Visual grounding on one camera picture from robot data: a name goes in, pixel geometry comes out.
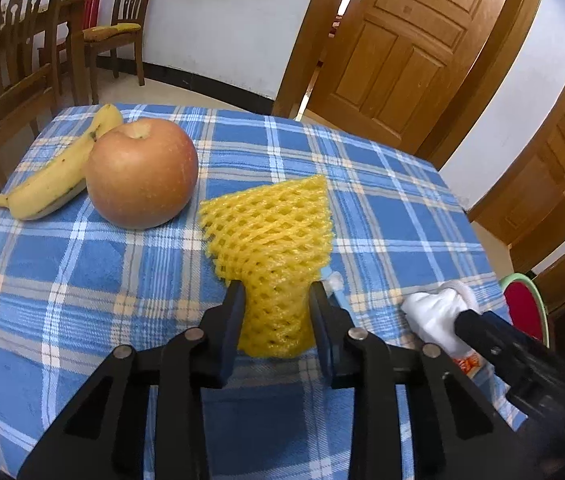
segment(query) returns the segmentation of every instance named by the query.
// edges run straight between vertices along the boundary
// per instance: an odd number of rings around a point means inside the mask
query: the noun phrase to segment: metal bolt
[[[367,336],[369,335],[369,332],[367,332],[367,330],[360,328],[358,326],[354,326],[353,328],[350,328],[347,331],[347,335],[352,338],[355,339],[356,341],[362,341],[364,339],[367,338]]]
[[[432,359],[436,359],[441,354],[441,348],[434,343],[426,343],[423,346],[423,354]]]
[[[197,326],[190,328],[189,330],[187,330],[187,332],[184,333],[184,338],[188,341],[198,341],[198,339],[202,339],[203,337],[204,332]]]
[[[116,359],[126,359],[131,355],[131,347],[129,345],[119,345],[114,348],[114,357]]]

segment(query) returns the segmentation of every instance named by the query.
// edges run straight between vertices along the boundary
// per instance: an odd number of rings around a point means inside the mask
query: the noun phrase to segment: black baseboard
[[[98,56],[96,66],[111,70],[112,60],[109,56]],[[274,101],[249,90],[168,66],[144,62],[143,67],[145,77],[148,79],[198,92],[198,94],[212,97],[255,114],[270,115],[272,113]],[[133,59],[118,58],[118,70],[135,75],[136,62]]]

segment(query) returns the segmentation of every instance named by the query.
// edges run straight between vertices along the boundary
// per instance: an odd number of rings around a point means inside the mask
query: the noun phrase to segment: checkered cloth
[[[0,468],[15,475],[58,412],[122,343],[165,344],[219,304],[224,284],[205,257],[200,200],[288,178],[325,174],[335,225],[331,267],[345,277],[357,323],[386,342],[413,346],[399,304],[406,294],[460,278],[483,309],[504,299],[463,210],[432,166],[321,126],[244,112],[119,105],[126,121],[179,123],[194,140],[200,177],[173,221],[144,232],[107,223],[81,194],[40,221],[0,210]],[[98,107],[57,116],[12,175],[22,182],[80,135]],[[479,383],[516,426],[490,369]],[[400,390],[403,469],[413,476]],[[330,390],[315,350],[293,360],[239,356],[229,384],[204,392],[214,479],[344,479],[351,390]],[[147,432],[154,431],[155,397]],[[152,478],[151,446],[146,478]]]

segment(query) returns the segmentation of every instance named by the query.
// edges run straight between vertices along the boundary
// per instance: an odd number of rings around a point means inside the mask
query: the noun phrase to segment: tiled floor
[[[216,99],[197,94],[196,92],[190,92],[189,90],[177,88],[151,79],[145,79],[145,86],[141,87],[138,86],[138,80],[135,76],[124,73],[121,73],[120,78],[115,80],[111,72],[99,70],[98,82],[101,103],[178,104],[208,108],[229,108],[232,110],[239,109],[224,102],[217,101]],[[64,95],[64,100],[65,106],[71,106],[71,98],[67,93]],[[49,120],[49,116],[41,118],[39,121],[40,127],[44,126]],[[312,114],[312,112],[306,112],[301,121],[307,124],[322,123],[331,126],[327,121]],[[20,132],[18,136],[15,136],[11,142],[8,142],[2,147],[0,150],[0,160],[6,171],[11,172],[13,168],[15,168],[31,141],[32,133],[30,130],[26,129]],[[474,229],[487,252],[487,257],[496,275],[501,278],[512,272],[512,263],[507,247],[481,226],[475,224]]]

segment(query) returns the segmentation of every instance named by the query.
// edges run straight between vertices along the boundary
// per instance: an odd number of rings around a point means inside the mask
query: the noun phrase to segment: yellow foam net
[[[280,358],[311,348],[309,285],[329,263],[333,238],[325,177],[207,200],[199,222],[218,277],[245,285],[238,348],[252,357]]]

